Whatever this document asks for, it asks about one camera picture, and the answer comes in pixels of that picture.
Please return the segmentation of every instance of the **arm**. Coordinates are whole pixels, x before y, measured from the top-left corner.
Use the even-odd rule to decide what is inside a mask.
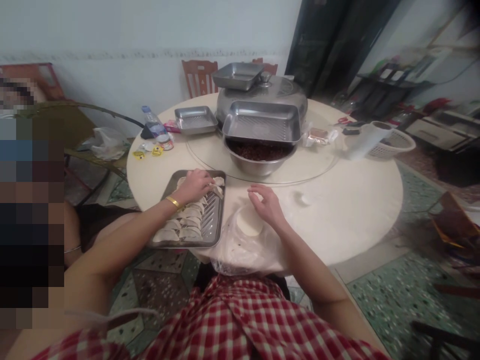
[[[255,193],[260,194],[263,200],[260,201]],[[248,197],[258,215],[280,237],[288,268],[311,299],[314,312],[346,336],[382,349],[342,285],[285,220],[279,199],[273,190],[253,184],[248,189]]]
[[[197,201],[210,191],[212,182],[204,170],[189,171],[186,180],[171,197],[181,205]],[[107,315],[116,276],[177,210],[171,201],[162,200],[82,255],[64,274],[64,308]],[[64,324],[61,329],[23,330],[7,359],[29,359],[67,335],[92,326],[88,320],[76,316],[65,316]]]

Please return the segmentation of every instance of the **bangle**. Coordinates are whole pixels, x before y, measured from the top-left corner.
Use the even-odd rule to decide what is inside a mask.
[[[177,209],[181,209],[182,208],[182,205],[179,204],[179,202],[177,200],[175,200],[173,197],[171,196],[167,196],[165,199],[171,201],[171,203],[173,205],[175,205],[177,207]]]
[[[68,253],[71,253],[72,251],[75,251],[75,250],[78,250],[78,249],[80,249],[81,247],[82,247],[82,245],[79,245],[79,246],[77,246],[77,247],[75,247],[75,248],[73,248],[73,249],[70,249],[70,250],[64,251],[63,253],[64,253],[64,254],[68,254]]]

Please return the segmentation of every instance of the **red gingham fabric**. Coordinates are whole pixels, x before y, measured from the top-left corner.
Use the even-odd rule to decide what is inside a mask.
[[[205,292],[172,317],[135,359],[388,359],[333,330],[313,312],[285,299],[272,281],[215,277]],[[35,360],[130,359],[99,330],[78,331]]]

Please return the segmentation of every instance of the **metal tray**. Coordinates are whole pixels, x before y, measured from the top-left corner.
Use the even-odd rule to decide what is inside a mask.
[[[177,189],[177,182],[180,178],[187,176],[188,170],[178,170],[173,173],[168,185],[163,192],[162,199],[165,199]],[[224,217],[224,200],[227,192],[227,175],[219,170],[207,170],[212,178],[222,177],[225,186],[221,186],[223,190],[223,199],[220,199],[213,192],[209,192],[206,196],[208,205],[201,218],[200,232],[202,241],[161,241],[149,242],[148,246],[153,249],[206,249],[214,247],[220,240],[222,234],[222,219]]]
[[[248,91],[260,78],[263,70],[263,64],[231,62],[215,71],[211,78],[219,88]]]
[[[212,133],[219,124],[208,106],[175,109],[175,118],[180,132],[184,135]]]
[[[278,145],[294,145],[302,136],[296,106],[253,101],[233,102],[222,131],[228,139],[263,140]]]

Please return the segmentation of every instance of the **white wall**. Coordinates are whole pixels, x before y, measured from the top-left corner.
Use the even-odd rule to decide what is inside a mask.
[[[300,4],[7,1],[0,12],[0,65],[51,62],[69,98],[141,120],[141,105],[160,113],[188,99],[182,59],[217,61],[220,68],[263,57],[283,74]],[[93,120],[99,125],[119,121]],[[138,133],[120,121],[127,135]]]
[[[371,72],[380,60],[399,54],[404,47],[426,47],[461,5],[459,0],[402,0],[358,72]],[[477,55],[455,51],[428,80],[441,83],[453,79]],[[423,105],[439,97],[450,98],[456,103],[480,98],[480,63],[473,65],[456,80],[434,86],[412,100]]]

